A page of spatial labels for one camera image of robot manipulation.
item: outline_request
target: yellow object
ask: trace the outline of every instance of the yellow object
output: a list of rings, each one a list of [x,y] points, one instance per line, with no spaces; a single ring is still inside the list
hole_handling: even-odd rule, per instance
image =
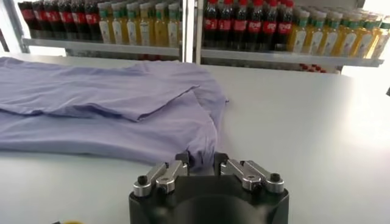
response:
[[[156,46],[166,47],[168,46],[168,24],[165,18],[165,6],[164,3],[159,3],[156,8],[156,22],[154,24]]]
[[[97,4],[99,8],[99,27],[102,34],[103,42],[110,44],[115,43],[114,31],[112,29],[112,18],[108,14],[109,3],[102,2]]]
[[[141,45],[140,5],[137,2],[127,4],[127,34],[130,45]]]

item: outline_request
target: white table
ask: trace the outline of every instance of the white table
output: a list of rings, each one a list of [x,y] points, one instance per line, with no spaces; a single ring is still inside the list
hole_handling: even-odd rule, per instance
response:
[[[63,65],[134,61],[13,55]],[[204,66],[230,98],[223,151],[281,173],[290,223],[390,223],[390,97],[348,77]],[[0,152],[0,223],[127,224],[139,163]]]

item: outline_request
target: bottle label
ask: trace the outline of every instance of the bottle label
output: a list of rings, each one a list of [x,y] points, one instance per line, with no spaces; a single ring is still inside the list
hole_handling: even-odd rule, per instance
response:
[[[219,30],[230,30],[232,27],[232,21],[227,19],[221,19],[218,21]]]
[[[169,47],[177,47],[177,24],[168,24]]]
[[[60,17],[64,23],[73,23],[73,16],[71,12],[60,12]]]
[[[26,20],[30,20],[30,19],[35,18],[34,12],[32,11],[32,9],[24,9],[21,11],[21,13],[23,15],[23,18]]]
[[[289,34],[291,31],[291,23],[279,23],[278,33]]]
[[[137,45],[137,30],[135,27],[135,23],[131,21],[127,22],[127,32],[129,33],[130,45]]]
[[[248,24],[248,31],[250,33],[258,33],[261,29],[261,22],[260,21],[250,21]]]
[[[46,16],[46,13],[44,11],[34,11],[34,15],[37,20],[41,20],[41,21],[48,20],[48,17]]]
[[[274,33],[276,31],[276,22],[265,21],[263,24],[264,33]]]
[[[99,14],[92,13],[92,14],[86,14],[85,19],[87,20],[88,24],[97,24],[99,22]]]
[[[306,31],[298,31],[296,38],[295,38],[295,43],[294,43],[294,49],[292,50],[295,53],[301,53],[303,43],[305,42],[306,38]]]
[[[100,31],[102,33],[103,42],[106,44],[111,43],[110,39],[110,30],[108,29],[108,24],[106,21],[99,22]]]
[[[333,47],[335,46],[337,40],[338,33],[332,32],[328,33],[327,39],[325,41],[324,46],[324,56],[330,56]]]
[[[311,39],[309,54],[316,54],[318,51],[319,44],[321,43],[322,32],[318,31],[313,34]]]
[[[346,36],[346,39],[341,45],[341,56],[348,57],[351,51],[352,45],[356,40],[356,34],[350,33]]]
[[[151,42],[149,39],[149,24],[142,22],[140,24],[140,28],[141,28],[141,44],[143,46],[151,45]]]
[[[363,37],[361,38],[360,44],[358,46],[358,52],[357,52],[357,57],[358,58],[363,58],[366,56],[368,47],[371,44],[372,41],[372,35],[371,34],[364,34]]]
[[[85,14],[84,13],[73,12],[72,16],[73,16],[73,21],[75,23],[86,23],[87,22],[87,19],[85,19]]]
[[[207,30],[215,30],[218,26],[217,19],[205,19],[205,29]]]

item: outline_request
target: bottle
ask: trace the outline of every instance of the bottle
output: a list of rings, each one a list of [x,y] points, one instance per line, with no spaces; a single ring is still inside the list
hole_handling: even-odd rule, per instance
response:
[[[73,16],[72,16],[72,10],[71,10],[71,0],[59,0],[58,6],[59,6],[59,12],[61,21],[65,27],[66,30],[66,37],[68,40],[76,40],[77,37],[77,27],[74,23]]]
[[[338,39],[338,27],[342,14],[338,12],[330,12],[328,17],[328,25],[324,30],[321,44],[318,49],[319,55],[331,56],[332,50],[335,47]]]
[[[283,10],[281,10],[281,12],[283,13],[283,15],[280,16],[280,22],[278,24],[277,32],[275,34],[276,51],[287,51],[288,37],[290,35],[291,26],[293,23],[293,7],[294,2],[292,0],[284,1],[284,4],[282,4]]]
[[[144,3],[140,5],[141,10],[141,44],[142,46],[153,46],[154,45],[154,25],[153,19],[151,18],[150,4]]]
[[[224,0],[224,6],[220,11],[220,17],[218,20],[218,33],[217,42],[219,49],[229,48],[230,36],[233,30],[233,1]]]
[[[277,6],[276,0],[269,1],[269,9],[267,14],[264,16],[263,28],[261,33],[261,40],[260,40],[261,51],[271,51],[274,49],[273,39],[274,39],[274,34],[277,26],[276,6]]]
[[[291,32],[288,43],[288,50],[295,53],[301,53],[306,38],[306,26],[310,13],[302,10],[299,15],[298,26]]]
[[[315,16],[312,20],[312,27],[307,31],[305,44],[303,47],[303,52],[308,54],[317,54],[319,45],[322,40],[322,28],[324,26],[325,18],[327,17],[326,13],[316,11]]]
[[[102,35],[99,27],[99,8],[96,0],[85,1],[85,19],[91,31],[91,39],[93,41],[102,41]]]
[[[249,16],[247,46],[248,51],[257,51],[260,48],[261,20],[263,18],[263,0],[253,1],[254,10]]]
[[[114,31],[112,28],[112,19],[108,17],[109,4],[110,3],[108,2],[102,2],[97,4],[100,16],[99,27],[102,34],[103,42],[106,44],[115,43]]]
[[[155,28],[155,45],[159,47],[168,46],[168,25],[165,18],[165,6],[164,3],[159,3],[156,8],[156,21]]]
[[[215,47],[218,27],[218,9],[216,6],[217,0],[208,0],[204,12],[204,35],[203,45],[205,47]]]
[[[85,6],[84,0],[72,0],[71,10],[74,23],[77,27],[78,36],[81,40],[90,40],[91,32],[87,24],[87,19],[85,17]]]
[[[114,3],[111,5],[113,10],[114,20],[112,21],[112,28],[114,30],[114,37],[116,44],[128,44],[129,36],[127,33],[127,21],[122,18],[122,3]]]
[[[138,2],[127,4],[127,32],[129,34],[130,45],[141,45],[141,29],[140,29],[140,5]]]
[[[179,46],[179,4],[173,3],[168,6],[169,9],[169,22],[168,22],[168,35],[169,35],[169,47]]]

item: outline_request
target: yellow drink bottle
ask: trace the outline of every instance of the yellow drink bottle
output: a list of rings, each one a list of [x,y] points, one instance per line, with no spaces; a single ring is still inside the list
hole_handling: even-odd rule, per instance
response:
[[[306,26],[310,13],[302,10],[299,15],[297,28],[291,32],[287,48],[290,52],[301,53],[306,38]]]
[[[165,19],[164,3],[159,3],[156,8],[155,45],[159,47],[168,46],[168,25]]]
[[[342,14],[338,12],[330,12],[328,17],[328,25],[324,29],[324,36],[318,49],[319,55],[331,56],[332,50],[336,45],[338,38],[338,28]]]
[[[114,31],[112,29],[112,19],[108,17],[109,3],[101,2],[97,6],[99,8],[99,27],[102,34],[103,42],[106,44],[115,43]]]
[[[168,6],[169,22],[168,22],[168,39],[169,47],[179,46],[179,4],[173,3]]]
[[[140,29],[140,17],[139,17],[138,2],[127,4],[127,34],[129,36],[130,45],[141,45],[141,29]]]
[[[303,47],[304,53],[317,54],[322,40],[324,21],[327,16],[324,12],[315,12],[315,19],[312,21],[312,27],[307,30],[307,35]]]

